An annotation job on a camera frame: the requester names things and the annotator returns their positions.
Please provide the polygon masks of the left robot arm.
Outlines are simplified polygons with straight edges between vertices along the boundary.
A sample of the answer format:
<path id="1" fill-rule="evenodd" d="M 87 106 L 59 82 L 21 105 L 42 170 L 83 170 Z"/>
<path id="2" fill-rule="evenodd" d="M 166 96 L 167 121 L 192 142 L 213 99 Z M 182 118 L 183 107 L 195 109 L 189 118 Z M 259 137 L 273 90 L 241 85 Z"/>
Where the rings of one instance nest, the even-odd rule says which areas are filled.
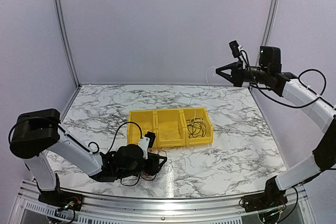
<path id="1" fill-rule="evenodd" d="M 156 135 L 140 135 L 136 144 L 102 153 L 85 147 L 62 125 L 56 109 L 24 113 L 18 116 L 8 134 L 9 149 L 21 158 L 33 174 L 42 200 L 61 206 L 69 197 L 60 188 L 59 177 L 47 161 L 45 151 L 53 152 L 80 168 L 92 180 L 112 183 L 142 174 L 157 175 L 167 158 L 149 152 Z"/>

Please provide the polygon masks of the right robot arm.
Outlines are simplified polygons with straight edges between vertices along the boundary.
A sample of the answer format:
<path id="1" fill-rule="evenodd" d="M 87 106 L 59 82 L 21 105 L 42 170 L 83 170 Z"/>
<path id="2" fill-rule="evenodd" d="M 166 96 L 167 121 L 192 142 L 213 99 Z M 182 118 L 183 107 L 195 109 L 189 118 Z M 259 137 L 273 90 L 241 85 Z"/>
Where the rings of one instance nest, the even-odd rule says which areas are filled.
<path id="1" fill-rule="evenodd" d="M 322 93 L 314 92 L 301 81 L 300 76 L 283 72 L 280 48 L 260 46 L 257 66 L 251 66 L 247 52 L 237 41 L 229 43 L 236 62 L 219 67 L 216 74 L 235 87 L 249 83 L 266 95 L 260 85 L 287 100 L 282 103 L 271 96 L 267 99 L 291 109 L 302 110 L 320 128 L 323 138 L 312 153 L 289 170 L 269 179 L 264 192 L 258 197 L 265 207 L 276 203 L 287 189 L 311 180 L 335 166 L 335 107 L 327 102 Z"/>

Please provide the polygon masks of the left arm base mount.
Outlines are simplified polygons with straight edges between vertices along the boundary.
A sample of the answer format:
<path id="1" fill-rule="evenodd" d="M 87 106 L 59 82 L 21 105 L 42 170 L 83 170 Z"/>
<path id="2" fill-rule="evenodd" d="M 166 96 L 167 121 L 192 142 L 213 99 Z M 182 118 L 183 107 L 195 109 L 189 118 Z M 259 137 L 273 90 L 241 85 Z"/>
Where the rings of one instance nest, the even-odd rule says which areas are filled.
<path id="1" fill-rule="evenodd" d="M 61 212 L 70 211 L 72 213 L 69 220 L 57 221 L 55 218 L 49 219 L 51 223 L 73 223 L 76 218 L 76 211 L 80 211 L 83 203 L 83 195 L 67 191 L 42 191 L 38 200 L 42 203 L 57 207 L 54 216 Z"/>

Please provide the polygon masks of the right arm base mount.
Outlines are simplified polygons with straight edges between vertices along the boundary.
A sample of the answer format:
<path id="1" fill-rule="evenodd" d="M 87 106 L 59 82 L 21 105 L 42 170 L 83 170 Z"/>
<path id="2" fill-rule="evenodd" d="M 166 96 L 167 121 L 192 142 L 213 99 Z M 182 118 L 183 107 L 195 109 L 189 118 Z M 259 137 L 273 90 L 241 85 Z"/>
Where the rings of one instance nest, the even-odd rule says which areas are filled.
<path id="1" fill-rule="evenodd" d="M 284 194 L 267 200 L 264 193 L 257 193 L 243 196 L 238 204 L 245 212 L 257 211 L 261 223 L 278 223 L 287 208 L 287 202 L 287 196 Z"/>

